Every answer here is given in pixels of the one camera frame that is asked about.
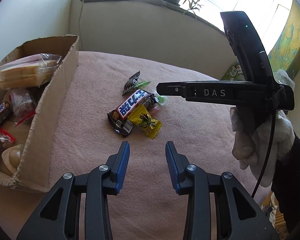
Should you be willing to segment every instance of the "hand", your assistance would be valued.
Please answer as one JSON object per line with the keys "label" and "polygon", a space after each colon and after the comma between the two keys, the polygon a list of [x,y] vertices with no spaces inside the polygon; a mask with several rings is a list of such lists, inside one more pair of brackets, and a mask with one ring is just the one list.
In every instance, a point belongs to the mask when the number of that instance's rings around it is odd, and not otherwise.
{"label": "hand", "polygon": [[[232,131],[235,132],[232,155],[239,161],[240,169],[245,170],[250,166],[253,176],[258,179],[266,158],[272,116],[269,116],[268,120],[250,135],[244,132],[244,125],[236,107],[230,108],[230,118]],[[293,142],[294,132],[291,122],[287,119],[283,111],[279,111],[276,114],[274,139],[268,164],[260,183],[262,187],[268,187],[271,184],[276,161],[285,158],[287,153],[290,152]]]}

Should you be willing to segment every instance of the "white cable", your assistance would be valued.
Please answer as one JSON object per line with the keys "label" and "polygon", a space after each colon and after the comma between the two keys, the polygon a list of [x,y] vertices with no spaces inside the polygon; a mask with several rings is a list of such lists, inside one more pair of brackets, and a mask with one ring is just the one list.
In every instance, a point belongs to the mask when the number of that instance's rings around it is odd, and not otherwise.
{"label": "white cable", "polygon": [[83,3],[84,3],[84,0],[82,0],[82,5],[81,5],[81,11],[80,11],[80,15],[79,15],[79,35],[80,35],[80,40],[81,40],[81,47],[82,47],[82,50],[84,51],[84,48],[83,48],[83,42],[82,42],[82,36],[81,36],[81,28],[80,28],[80,19],[81,19],[81,14],[82,14],[82,9],[83,9]]}

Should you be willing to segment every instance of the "black cable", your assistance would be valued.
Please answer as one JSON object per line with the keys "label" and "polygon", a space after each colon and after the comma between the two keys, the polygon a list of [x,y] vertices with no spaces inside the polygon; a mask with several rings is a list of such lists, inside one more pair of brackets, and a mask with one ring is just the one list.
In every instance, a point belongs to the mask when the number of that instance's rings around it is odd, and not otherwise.
{"label": "black cable", "polygon": [[263,166],[262,166],[262,170],[261,170],[261,173],[259,175],[259,178],[258,178],[258,181],[257,181],[257,184],[256,186],[254,187],[254,190],[251,194],[251,197],[254,198],[254,196],[256,195],[256,192],[258,190],[258,187],[260,185],[260,182],[262,180],[262,177],[263,177],[263,174],[265,173],[265,170],[266,170],[266,167],[267,167],[267,164],[268,164],[268,160],[269,160],[269,156],[270,156],[270,151],[271,151],[271,147],[272,147],[272,142],[273,142],[273,137],[274,137],[274,127],[275,127],[275,117],[276,117],[276,113],[277,111],[274,110],[272,112],[272,120],[271,120],[271,131],[270,131],[270,139],[269,139],[269,144],[268,144],[268,150],[267,150],[267,153],[266,153],[266,158],[265,158],[265,161],[263,163]]}

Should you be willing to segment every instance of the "person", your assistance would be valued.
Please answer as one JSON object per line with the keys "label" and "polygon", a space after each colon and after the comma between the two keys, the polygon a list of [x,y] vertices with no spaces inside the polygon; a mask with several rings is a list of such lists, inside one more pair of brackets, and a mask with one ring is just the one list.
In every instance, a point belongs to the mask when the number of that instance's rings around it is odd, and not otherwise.
{"label": "person", "polygon": [[[258,179],[266,157],[272,116],[249,135],[236,107],[230,108],[230,118],[235,132],[232,155],[241,169],[250,167]],[[290,233],[286,240],[300,240],[300,139],[283,111],[277,112],[275,118],[272,148],[260,185],[268,187],[272,183],[271,190]]]}

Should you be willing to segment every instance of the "metal screw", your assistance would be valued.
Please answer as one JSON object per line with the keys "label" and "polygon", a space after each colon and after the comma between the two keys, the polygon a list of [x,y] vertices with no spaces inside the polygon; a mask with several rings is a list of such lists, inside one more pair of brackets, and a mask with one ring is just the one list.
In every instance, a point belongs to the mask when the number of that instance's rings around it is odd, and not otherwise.
{"label": "metal screw", "polygon": [[189,164],[189,165],[187,166],[187,169],[190,170],[190,171],[195,171],[196,168],[197,168],[197,167],[196,167],[195,165],[193,165],[193,164]]}
{"label": "metal screw", "polygon": [[63,175],[64,179],[71,179],[72,178],[72,174],[70,172],[67,172]]}
{"label": "metal screw", "polygon": [[109,167],[107,165],[101,165],[99,167],[99,170],[101,170],[101,171],[106,171],[107,169],[109,169]]}
{"label": "metal screw", "polygon": [[225,172],[223,174],[223,176],[226,178],[226,179],[231,179],[232,178],[232,174],[230,172]]}

